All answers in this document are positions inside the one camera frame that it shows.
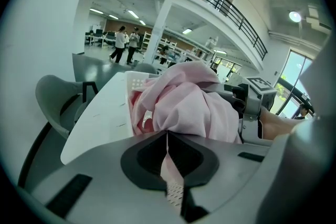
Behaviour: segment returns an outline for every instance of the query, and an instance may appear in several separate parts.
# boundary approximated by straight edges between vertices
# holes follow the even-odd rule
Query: chair armrest
[[[87,93],[87,87],[88,86],[92,86],[93,91],[95,92],[95,94],[98,93],[97,85],[96,85],[96,83],[94,81],[84,81],[83,82],[83,103],[85,103],[86,99],[87,99],[86,93]]]

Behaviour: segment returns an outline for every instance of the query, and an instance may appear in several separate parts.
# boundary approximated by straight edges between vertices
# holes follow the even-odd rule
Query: fluorescent light
[[[132,14],[135,18],[139,19],[139,17],[131,10],[128,11],[130,14]]]
[[[184,34],[188,34],[188,33],[190,33],[192,30],[191,29],[185,29],[182,33],[184,33]]]
[[[119,20],[119,18],[116,18],[115,16],[113,16],[113,15],[109,15],[110,17],[112,17],[112,18],[114,18],[114,19],[116,19],[116,20]]]
[[[215,52],[219,53],[219,54],[226,54],[226,52],[221,51],[221,50],[214,50]]]
[[[93,12],[97,12],[97,13],[103,14],[103,12],[100,12],[99,10],[96,10],[96,9],[93,9],[93,8],[91,8],[90,10],[93,11]]]
[[[295,23],[301,22],[301,16],[297,12],[290,12],[289,18]]]

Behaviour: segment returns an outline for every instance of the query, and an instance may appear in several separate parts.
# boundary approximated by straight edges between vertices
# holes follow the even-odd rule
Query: pink cloth
[[[193,61],[176,64],[135,89],[130,98],[135,134],[170,130],[239,143],[237,111],[217,93],[202,91],[199,82],[219,83],[219,79],[203,62]],[[142,128],[147,110],[153,112],[152,121]]]

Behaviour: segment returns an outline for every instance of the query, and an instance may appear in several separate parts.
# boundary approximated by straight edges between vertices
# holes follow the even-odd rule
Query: black pants
[[[120,58],[123,52],[124,52],[124,49],[116,48],[116,50],[111,54],[111,58],[113,59],[115,56],[117,56],[117,58],[115,59],[116,60],[115,62],[118,63],[120,61]]]
[[[127,62],[132,62],[133,54],[135,52],[136,48],[128,47],[128,56],[127,56]]]

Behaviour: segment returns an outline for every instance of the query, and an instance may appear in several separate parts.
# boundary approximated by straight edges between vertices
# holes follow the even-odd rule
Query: white basket
[[[143,72],[136,72],[136,71],[126,71],[125,72],[125,87],[126,87],[126,95],[125,95],[125,104],[127,105],[127,129],[130,134],[130,136],[134,135],[132,122],[131,122],[131,112],[130,112],[130,105],[129,105],[129,96],[131,94],[131,91],[135,88],[141,87],[145,81],[145,79],[148,79],[150,76],[149,73],[143,73]],[[147,111],[145,114],[145,117],[143,118],[143,124],[147,119],[150,119],[152,117],[152,112]]]

